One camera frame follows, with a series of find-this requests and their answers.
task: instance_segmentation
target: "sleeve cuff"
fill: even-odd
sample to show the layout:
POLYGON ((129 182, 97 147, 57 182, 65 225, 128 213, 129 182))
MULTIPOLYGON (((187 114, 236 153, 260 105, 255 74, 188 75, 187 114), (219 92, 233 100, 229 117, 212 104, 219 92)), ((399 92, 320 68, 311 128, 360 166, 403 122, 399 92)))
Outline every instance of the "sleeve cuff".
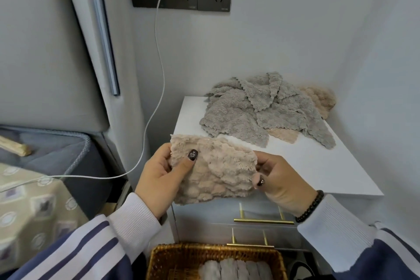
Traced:
POLYGON ((327 195, 309 218, 297 227, 335 272, 350 269, 372 246, 376 229, 360 221, 332 195, 327 195))
POLYGON ((150 209, 133 192, 119 209, 109 215, 108 221, 131 263, 161 227, 150 209))

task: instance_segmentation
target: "sleeve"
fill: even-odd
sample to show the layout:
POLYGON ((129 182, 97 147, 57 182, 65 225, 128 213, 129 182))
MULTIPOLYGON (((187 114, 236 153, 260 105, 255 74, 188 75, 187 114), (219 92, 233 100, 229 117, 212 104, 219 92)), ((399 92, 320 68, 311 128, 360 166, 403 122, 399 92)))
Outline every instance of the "sleeve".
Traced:
POLYGON ((366 225, 332 195, 297 229, 330 264, 337 280, 420 280, 414 244, 382 224, 366 225))
POLYGON ((131 263, 160 230, 135 194, 108 218, 99 215, 19 268, 9 280, 132 279, 131 263))

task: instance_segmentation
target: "white charging cable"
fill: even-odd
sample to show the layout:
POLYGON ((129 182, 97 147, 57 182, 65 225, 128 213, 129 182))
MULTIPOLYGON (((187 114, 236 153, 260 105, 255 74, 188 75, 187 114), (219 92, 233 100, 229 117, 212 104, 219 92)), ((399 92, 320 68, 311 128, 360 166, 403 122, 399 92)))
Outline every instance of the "white charging cable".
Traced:
POLYGON ((38 182, 40 179, 45 179, 45 178, 90 178, 90 179, 114 179, 114 178, 119 178, 119 177, 123 177, 125 175, 128 175, 129 173, 131 173, 132 171, 134 171, 137 166, 139 166, 140 161, 143 158, 143 154, 144 154, 144 146, 146 144, 146 131, 147 131, 147 127, 149 126, 150 121, 152 120, 153 116, 155 115, 156 111, 158 110, 159 106, 160 106, 160 102, 162 102, 162 98, 163 98, 163 94, 165 93, 165 71, 163 70, 163 63, 162 63, 162 57, 160 56, 160 50, 159 50, 159 44, 158 44, 158 34, 157 34, 157 22, 158 22, 158 11, 159 11, 159 5, 160 5, 160 0, 157 1, 157 6, 156 6, 156 14, 155 14, 155 41, 156 41, 156 48, 157 48, 157 54, 159 55, 159 61, 160 61, 160 66, 162 68, 162 76, 163 76, 163 88, 162 88, 162 94, 160 95, 160 99, 159 102, 155 108, 155 110, 153 111, 152 115, 150 116, 148 122, 146 123, 146 127, 144 128, 144 133, 143 133, 143 148, 142 148, 142 153, 140 155, 140 158, 137 162, 137 164, 130 169, 127 173, 118 175, 118 176, 113 176, 113 177, 93 177, 93 176, 83 176, 83 175, 52 175, 52 176, 43 176, 41 178, 34 178, 31 180, 28 180, 26 182, 22 182, 20 184, 14 185, 12 187, 8 187, 5 188, 3 190, 0 191, 0 193, 8 191, 10 189, 14 189, 16 187, 22 186, 22 185, 26 185, 26 184, 30 184, 32 182, 38 182))

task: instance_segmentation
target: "mattress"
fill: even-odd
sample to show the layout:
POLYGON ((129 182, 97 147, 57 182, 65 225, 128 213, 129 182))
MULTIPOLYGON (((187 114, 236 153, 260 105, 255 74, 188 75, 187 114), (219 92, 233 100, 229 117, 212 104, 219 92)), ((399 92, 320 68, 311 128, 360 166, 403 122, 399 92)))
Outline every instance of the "mattress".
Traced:
POLYGON ((105 204, 110 180, 76 178, 73 175, 109 177, 99 151, 90 137, 76 132, 0 126, 0 135, 29 145, 32 154, 20 157, 0 149, 0 163, 61 178, 81 210, 92 219, 105 204))

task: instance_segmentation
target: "gold drawer handle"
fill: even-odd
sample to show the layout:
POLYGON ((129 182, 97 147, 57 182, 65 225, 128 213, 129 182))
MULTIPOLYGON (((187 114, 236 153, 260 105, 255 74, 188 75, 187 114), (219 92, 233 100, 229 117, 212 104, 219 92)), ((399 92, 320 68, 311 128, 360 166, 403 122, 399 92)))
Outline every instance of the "gold drawer handle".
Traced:
POLYGON ((280 212, 281 220, 264 220, 264 219, 246 219, 244 210, 242 209, 242 203, 239 203, 239 214, 241 218, 234 218, 234 222, 255 222, 260 224, 294 224, 291 220, 284 220, 284 215, 281 212, 280 207, 278 207, 278 211, 280 212))
POLYGON ((236 243, 235 235, 234 235, 234 229, 232 228, 232 243, 227 243, 227 246, 239 246, 239 247, 259 247, 259 248, 274 248, 274 246, 270 246, 267 241, 267 237, 265 236, 265 231, 262 231, 262 234, 264 235, 264 245, 246 245, 244 243, 236 243))

